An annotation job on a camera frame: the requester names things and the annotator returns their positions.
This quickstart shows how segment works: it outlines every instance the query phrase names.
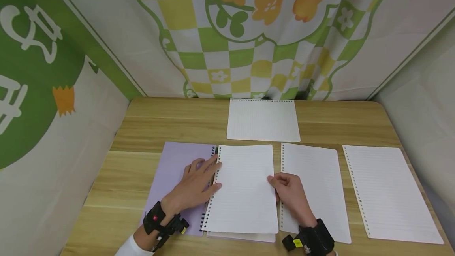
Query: black wrist device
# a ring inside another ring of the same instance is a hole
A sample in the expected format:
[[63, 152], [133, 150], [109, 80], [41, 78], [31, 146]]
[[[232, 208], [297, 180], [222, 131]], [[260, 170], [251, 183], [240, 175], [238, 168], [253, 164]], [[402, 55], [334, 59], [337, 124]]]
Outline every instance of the black wrist device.
[[157, 230], [158, 244], [153, 248], [152, 252], [161, 248], [168, 238], [174, 234], [174, 232], [185, 233], [186, 229], [190, 226], [185, 219], [180, 219], [180, 214], [174, 215], [173, 219], [166, 225], [162, 226], [160, 223], [164, 220], [166, 214], [161, 208], [161, 203], [157, 202], [153, 208], [144, 217], [144, 229], [147, 235], [152, 233], [153, 230]]
[[326, 256], [335, 247], [335, 241], [321, 219], [315, 227], [299, 226], [299, 234], [295, 238], [288, 235], [282, 240], [287, 251], [303, 247], [307, 256]]

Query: wooden desk surface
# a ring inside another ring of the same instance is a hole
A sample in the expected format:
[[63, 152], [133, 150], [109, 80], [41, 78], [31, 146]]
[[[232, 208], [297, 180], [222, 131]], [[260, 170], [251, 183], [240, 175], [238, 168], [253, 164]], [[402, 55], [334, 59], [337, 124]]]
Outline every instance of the wooden desk surface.
[[[369, 239], [365, 233], [342, 145], [402, 148], [380, 104], [296, 101], [295, 105], [300, 144], [338, 151], [352, 238], [352, 244], [335, 243], [340, 256], [454, 255], [407, 157], [445, 244]], [[132, 101], [62, 255], [116, 253], [137, 229], [166, 141], [217, 145], [272, 143], [275, 172], [279, 172], [280, 143], [226, 139], [228, 109], [229, 100], [137, 98]], [[303, 255], [302, 250], [287, 253], [281, 244], [286, 235], [279, 232], [275, 244], [175, 235], [156, 255]]]

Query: yellow button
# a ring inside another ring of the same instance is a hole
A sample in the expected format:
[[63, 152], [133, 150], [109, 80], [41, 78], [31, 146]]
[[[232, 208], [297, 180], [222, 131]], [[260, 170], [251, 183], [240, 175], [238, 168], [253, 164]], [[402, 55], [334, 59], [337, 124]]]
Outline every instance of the yellow button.
[[294, 239], [295, 247], [303, 247], [302, 241], [300, 239]]

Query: cloth wall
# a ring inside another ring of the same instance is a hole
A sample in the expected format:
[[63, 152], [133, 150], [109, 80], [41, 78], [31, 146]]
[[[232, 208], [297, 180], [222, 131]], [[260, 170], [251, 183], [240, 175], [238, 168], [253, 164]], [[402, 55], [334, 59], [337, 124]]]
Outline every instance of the cloth wall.
[[58, 255], [140, 93], [63, 0], [0, 0], [0, 44], [0, 255]]
[[374, 98], [386, 109], [455, 248], [455, 19]]
[[452, 0], [72, 0], [150, 96], [362, 100]]

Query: white sleeve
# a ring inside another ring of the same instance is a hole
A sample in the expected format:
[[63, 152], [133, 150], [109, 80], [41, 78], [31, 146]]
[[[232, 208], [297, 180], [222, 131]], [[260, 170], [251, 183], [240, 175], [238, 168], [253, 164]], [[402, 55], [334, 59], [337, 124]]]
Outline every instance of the white sleeve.
[[152, 256], [153, 252], [142, 250], [131, 235], [120, 247], [115, 256]]

